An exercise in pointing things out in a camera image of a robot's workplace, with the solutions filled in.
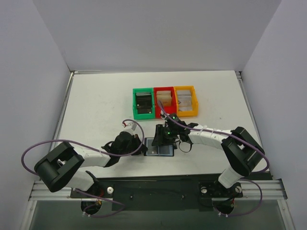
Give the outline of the black leather card holder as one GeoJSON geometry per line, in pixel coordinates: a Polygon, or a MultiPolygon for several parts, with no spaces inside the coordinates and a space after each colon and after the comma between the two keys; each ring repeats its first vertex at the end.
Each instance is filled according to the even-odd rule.
{"type": "Polygon", "coordinates": [[[154,138],[145,138],[144,143],[147,147],[147,151],[144,153],[144,156],[159,156],[159,157],[173,157],[174,156],[174,146],[153,146],[154,138]]]}

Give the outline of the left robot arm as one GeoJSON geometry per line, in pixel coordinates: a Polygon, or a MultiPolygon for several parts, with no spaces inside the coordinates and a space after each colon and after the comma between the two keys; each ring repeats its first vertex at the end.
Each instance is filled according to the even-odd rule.
{"type": "Polygon", "coordinates": [[[57,192],[68,186],[80,189],[87,197],[97,195],[99,186],[82,167],[111,167],[126,154],[140,155],[148,148],[137,134],[122,131],[115,140],[108,142],[101,151],[92,151],[73,147],[64,141],[43,157],[34,167],[34,171],[51,192],[57,192]]]}

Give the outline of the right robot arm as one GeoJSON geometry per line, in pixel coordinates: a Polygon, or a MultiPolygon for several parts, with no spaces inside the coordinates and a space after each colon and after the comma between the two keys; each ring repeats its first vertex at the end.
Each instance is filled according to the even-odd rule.
{"type": "Polygon", "coordinates": [[[173,145],[176,141],[210,146],[223,150],[230,164],[214,184],[215,192],[227,195],[232,186],[243,177],[249,176],[264,158],[257,141],[243,127],[233,130],[208,128],[197,123],[186,124],[176,114],[161,115],[163,124],[156,125],[153,146],[173,145]]]}

